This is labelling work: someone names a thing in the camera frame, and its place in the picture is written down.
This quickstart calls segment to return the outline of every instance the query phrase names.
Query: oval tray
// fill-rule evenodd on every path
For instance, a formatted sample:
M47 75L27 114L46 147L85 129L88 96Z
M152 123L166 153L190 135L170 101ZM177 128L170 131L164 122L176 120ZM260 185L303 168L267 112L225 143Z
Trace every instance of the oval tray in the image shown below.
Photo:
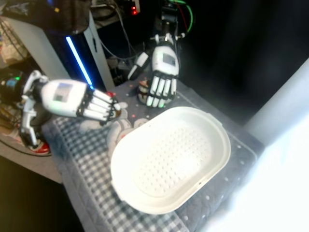
M111 161L119 198L148 214L184 204L228 162L222 124L191 107L171 108L124 137Z

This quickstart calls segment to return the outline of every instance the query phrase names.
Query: robotic hand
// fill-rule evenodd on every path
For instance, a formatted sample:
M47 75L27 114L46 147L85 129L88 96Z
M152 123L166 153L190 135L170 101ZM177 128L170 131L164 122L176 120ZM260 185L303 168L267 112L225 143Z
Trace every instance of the robotic hand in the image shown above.
M38 142L30 121L36 116L35 102L42 102L52 114L67 117L86 117L105 124L121 113L118 101L105 93L75 80L53 80L33 71L27 80L22 98L23 109L20 135L24 144L35 147Z
M147 93L146 105L162 108L167 100L176 95L179 62L174 41L170 33L165 37L155 36L157 46L152 55L152 74ZM149 56L143 52L131 69L128 80L135 80L149 62Z

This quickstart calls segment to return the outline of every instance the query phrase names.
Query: blue led light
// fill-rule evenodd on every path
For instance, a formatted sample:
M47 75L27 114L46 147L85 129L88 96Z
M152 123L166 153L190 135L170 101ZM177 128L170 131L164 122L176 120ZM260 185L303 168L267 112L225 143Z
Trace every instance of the blue led light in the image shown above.
M86 71L86 69L85 69L85 67L84 67L84 65L83 65L83 63L82 63L82 61L81 61L81 59L80 59L76 49L75 49L75 47L74 47L72 39L70 38L70 36L67 36L66 39L67 39L67 42L68 42L68 44L69 44L69 46L70 46L70 48L71 48L71 50L72 50L72 52L73 52L73 54L75 56L75 59L76 59L78 65L79 65L79 67L81 68L81 70L82 70L82 72L84 74L84 77L85 77L87 83L90 85L91 89L94 89L93 86L92 86L92 82L90 80L90 77L89 77L89 75L88 75L88 73L87 73L87 71Z

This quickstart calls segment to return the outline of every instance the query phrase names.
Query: red wire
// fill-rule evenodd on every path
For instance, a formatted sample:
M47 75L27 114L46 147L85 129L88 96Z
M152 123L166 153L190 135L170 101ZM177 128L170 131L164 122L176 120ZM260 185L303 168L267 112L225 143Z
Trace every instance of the red wire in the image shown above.
M183 10L181 9L180 5L177 2L174 2L174 3L177 5L180 13L182 14L184 27L185 27L186 31L188 31L188 26L187 26L187 23L186 23L185 18L184 18Z

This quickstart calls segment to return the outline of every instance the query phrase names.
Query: green cable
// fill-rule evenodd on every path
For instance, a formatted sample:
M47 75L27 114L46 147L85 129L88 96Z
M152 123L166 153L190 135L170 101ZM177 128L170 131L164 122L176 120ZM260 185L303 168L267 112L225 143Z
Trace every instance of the green cable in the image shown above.
M187 5L187 3L185 1L182 1L182 0L169 0L169 1L180 3L180 4L185 4L186 7L188 8L188 11L190 13L190 25L189 25L189 28L188 28L188 31L187 31L187 33L188 33L191 30L192 25L193 25L193 13L192 13L191 7L189 5Z

